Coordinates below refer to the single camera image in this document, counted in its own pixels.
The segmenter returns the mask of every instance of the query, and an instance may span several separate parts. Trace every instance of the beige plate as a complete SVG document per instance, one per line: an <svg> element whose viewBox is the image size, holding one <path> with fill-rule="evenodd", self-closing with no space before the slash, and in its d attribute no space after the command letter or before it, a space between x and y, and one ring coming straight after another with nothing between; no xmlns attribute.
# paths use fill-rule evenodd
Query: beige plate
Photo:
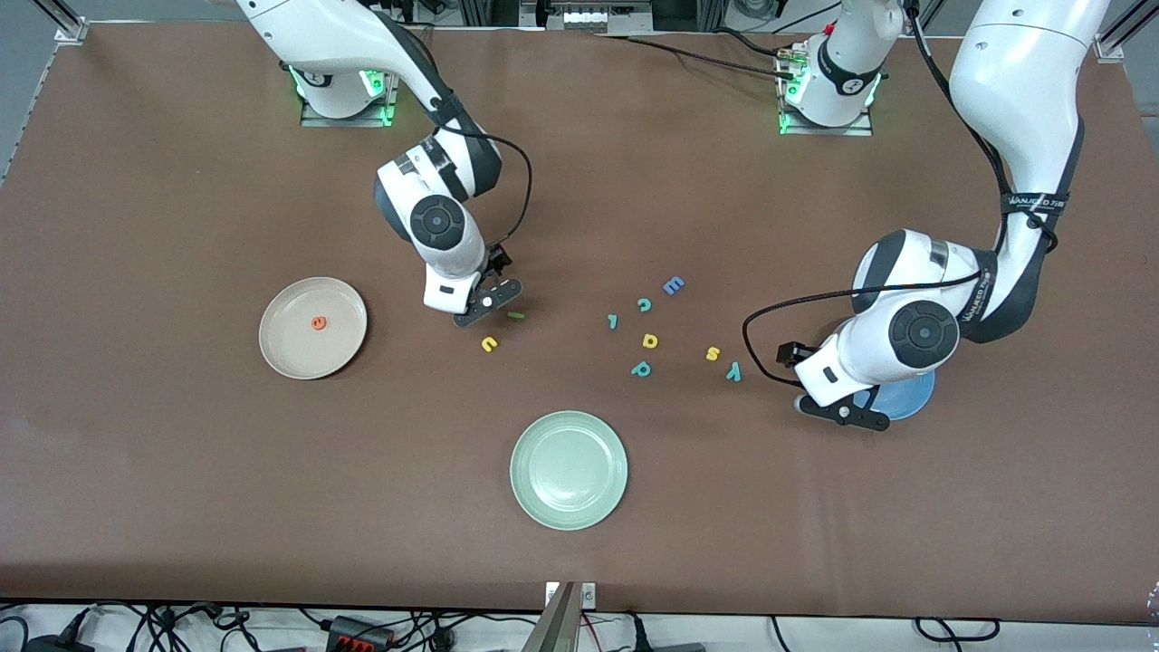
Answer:
<svg viewBox="0 0 1159 652"><path fill-rule="evenodd" d="M366 337L366 303L337 278L304 278L274 296L258 328L262 357L298 381L329 376L350 362Z"/></svg>

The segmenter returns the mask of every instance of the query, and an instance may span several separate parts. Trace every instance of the plate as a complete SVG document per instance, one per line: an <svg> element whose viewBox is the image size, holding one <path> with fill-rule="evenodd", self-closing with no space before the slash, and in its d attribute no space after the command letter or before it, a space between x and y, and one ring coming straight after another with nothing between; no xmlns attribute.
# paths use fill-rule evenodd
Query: plate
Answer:
<svg viewBox="0 0 1159 652"><path fill-rule="evenodd" d="M342 369L366 337L366 303L348 283L318 276L278 292L262 314L257 343L275 372L312 381Z"/></svg>
<svg viewBox="0 0 1159 652"><path fill-rule="evenodd" d="M934 394L934 372L931 372L909 381L885 383L877 390L877 398L873 401L873 410L889 417L890 422L909 419L930 402L930 397ZM853 405L858 408L865 408L868 401L869 393L853 395Z"/></svg>
<svg viewBox="0 0 1159 652"><path fill-rule="evenodd" d="M611 426L585 412L554 412L524 431L511 454L511 489L540 525L582 530L615 510L628 457Z"/></svg>

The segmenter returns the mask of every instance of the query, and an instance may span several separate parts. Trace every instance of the brown table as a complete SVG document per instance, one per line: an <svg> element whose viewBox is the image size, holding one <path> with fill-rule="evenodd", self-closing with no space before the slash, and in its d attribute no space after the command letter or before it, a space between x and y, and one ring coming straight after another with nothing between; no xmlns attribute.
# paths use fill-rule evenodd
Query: brown table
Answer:
<svg viewBox="0 0 1159 652"><path fill-rule="evenodd" d="M877 134L826 138L779 135L766 78L639 45L430 41L480 124L534 160L509 247L523 322L459 331L422 306L421 261L371 198L429 130L409 96L392 129L298 127L246 24L97 24L57 56L0 190L3 595L535 608L571 578L603 609L1145 620L1159 175L1120 66L1083 72L1086 146L1027 328L963 345L919 417L867 434L797 416L739 324L847 286L898 227L992 242L985 160L912 43ZM723 36L669 42L759 63ZM947 66L955 44L936 43ZM488 234L524 191L506 161L471 203ZM352 283L371 331L306 383L256 340L311 274ZM766 317L760 351L848 309ZM607 420L632 464L620 507L573 534L508 483L519 434L563 409Z"/></svg>

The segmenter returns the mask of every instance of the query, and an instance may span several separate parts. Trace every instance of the light green plate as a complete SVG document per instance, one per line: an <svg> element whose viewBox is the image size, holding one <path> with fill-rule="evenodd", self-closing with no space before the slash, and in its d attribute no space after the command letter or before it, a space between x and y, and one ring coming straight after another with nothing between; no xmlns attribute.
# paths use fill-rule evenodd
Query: light green plate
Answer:
<svg viewBox="0 0 1159 652"><path fill-rule="evenodd" d="M586 412L555 412L524 431L511 454L511 489L529 517L556 530L603 521L628 485L628 457L611 426Z"/></svg>

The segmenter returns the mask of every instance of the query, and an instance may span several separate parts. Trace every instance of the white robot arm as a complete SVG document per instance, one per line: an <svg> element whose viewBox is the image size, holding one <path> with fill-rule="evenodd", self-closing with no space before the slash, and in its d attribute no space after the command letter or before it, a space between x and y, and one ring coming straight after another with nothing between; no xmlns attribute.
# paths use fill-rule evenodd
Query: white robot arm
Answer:
<svg viewBox="0 0 1159 652"><path fill-rule="evenodd" d="M267 45L290 66L305 100L326 117L347 117L376 96L363 71L393 72L439 129L384 164L374 199L391 227L427 262L423 302L466 325L515 298L508 279L476 294L483 276L511 261L488 247L462 205L498 181L502 160L438 75L417 38L389 17L347 0L238 0Z"/></svg>
<svg viewBox="0 0 1159 652"><path fill-rule="evenodd" d="M932 372L961 338L990 343L1026 323L1083 141L1076 81L1107 5L982 3L958 50L949 90L963 120L1011 169L1012 191L1003 196L994 248L974 249L909 229L873 244L854 274L854 288L926 286L857 293L854 315L819 349L781 347L778 360L793 367L808 393L797 400L801 412L883 430L888 419L859 413L854 393Z"/></svg>

